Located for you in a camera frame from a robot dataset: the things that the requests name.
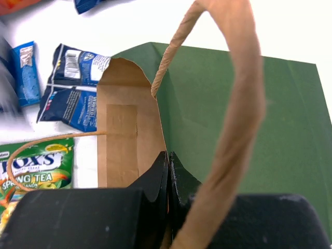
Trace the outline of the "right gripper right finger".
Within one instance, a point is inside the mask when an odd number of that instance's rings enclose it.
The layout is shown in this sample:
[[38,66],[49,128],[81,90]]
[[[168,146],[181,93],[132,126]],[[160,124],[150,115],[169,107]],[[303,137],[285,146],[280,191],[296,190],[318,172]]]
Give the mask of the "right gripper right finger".
[[[181,229],[200,186],[176,153],[170,154],[172,235]],[[313,206],[293,194],[238,195],[209,248],[329,248]]]

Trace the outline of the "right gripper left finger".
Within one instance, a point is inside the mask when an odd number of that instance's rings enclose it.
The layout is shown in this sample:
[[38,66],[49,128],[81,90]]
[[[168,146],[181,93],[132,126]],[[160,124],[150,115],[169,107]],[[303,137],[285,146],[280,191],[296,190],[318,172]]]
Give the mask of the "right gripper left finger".
[[167,219],[168,158],[126,188],[38,190],[16,206],[1,248],[159,248]]

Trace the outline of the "green paper bag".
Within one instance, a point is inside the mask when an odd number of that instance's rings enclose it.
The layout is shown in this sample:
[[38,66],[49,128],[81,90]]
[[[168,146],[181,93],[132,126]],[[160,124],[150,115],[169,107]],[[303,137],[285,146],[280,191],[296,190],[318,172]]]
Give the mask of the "green paper bag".
[[[169,45],[143,44],[111,59],[97,85],[100,188],[126,188],[168,158],[171,248],[209,248],[250,163],[282,187],[330,162],[331,128],[309,65],[265,60],[249,1],[195,1]],[[178,231],[169,207],[170,154],[200,186]]]

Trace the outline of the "green yellow candy packet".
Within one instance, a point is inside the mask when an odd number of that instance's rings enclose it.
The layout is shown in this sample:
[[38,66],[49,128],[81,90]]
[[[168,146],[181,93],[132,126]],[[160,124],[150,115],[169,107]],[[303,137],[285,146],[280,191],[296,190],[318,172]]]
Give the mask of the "green yellow candy packet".
[[[8,159],[24,143],[1,145],[1,232],[26,191],[8,177]],[[74,139],[56,139],[32,145],[12,162],[18,183],[32,189],[70,189],[74,163]]]

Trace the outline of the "white blue snack packet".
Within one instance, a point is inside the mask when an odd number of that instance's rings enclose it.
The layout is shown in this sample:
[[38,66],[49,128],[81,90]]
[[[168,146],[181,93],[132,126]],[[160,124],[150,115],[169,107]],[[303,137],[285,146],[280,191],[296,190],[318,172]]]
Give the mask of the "white blue snack packet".
[[111,57],[59,44],[37,121],[61,121],[82,132],[97,127],[96,87]]

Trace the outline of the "dark blue snack packet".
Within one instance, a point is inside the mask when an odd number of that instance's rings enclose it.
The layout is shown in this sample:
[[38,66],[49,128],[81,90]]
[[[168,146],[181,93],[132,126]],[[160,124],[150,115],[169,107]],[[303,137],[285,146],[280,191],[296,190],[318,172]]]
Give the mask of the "dark blue snack packet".
[[105,2],[107,0],[74,0],[75,8],[79,15]]

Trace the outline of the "red snack packet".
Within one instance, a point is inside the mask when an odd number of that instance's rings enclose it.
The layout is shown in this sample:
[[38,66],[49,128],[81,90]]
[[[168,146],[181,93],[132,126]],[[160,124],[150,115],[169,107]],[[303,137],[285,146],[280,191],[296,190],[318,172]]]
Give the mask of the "red snack packet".
[[0,15],[14,13],[38,2],[39,0],[0,0]]

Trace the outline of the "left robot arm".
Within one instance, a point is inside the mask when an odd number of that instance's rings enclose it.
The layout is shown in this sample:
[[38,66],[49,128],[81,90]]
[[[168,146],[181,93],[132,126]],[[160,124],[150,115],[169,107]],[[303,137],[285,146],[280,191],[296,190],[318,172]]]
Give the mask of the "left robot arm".
[[11,46],[1,36],[1,112],[20,115],[22,113],[16,93],[16,70]]

